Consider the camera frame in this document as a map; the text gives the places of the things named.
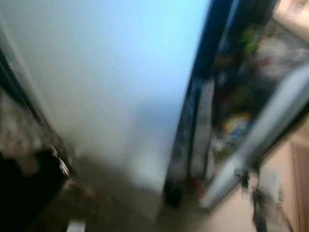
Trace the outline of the black fridge door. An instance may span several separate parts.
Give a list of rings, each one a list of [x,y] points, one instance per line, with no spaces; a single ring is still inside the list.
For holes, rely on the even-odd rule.
[[[306,63],[291,71],[278,86],[245,140],[208,184],[207,193],[199,201],[201,208],[214,209],[232,192],[241,174],[254,166],[285,134],[303,110],[308,97],[309,64]]]

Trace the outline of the patterned hanging cloth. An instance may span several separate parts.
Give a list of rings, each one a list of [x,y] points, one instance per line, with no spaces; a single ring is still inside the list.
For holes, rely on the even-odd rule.
[[[0,88],[0,154],[16,161],[24,174],[32,175],[39,170],[35,153],[50,147],[48,131]]]

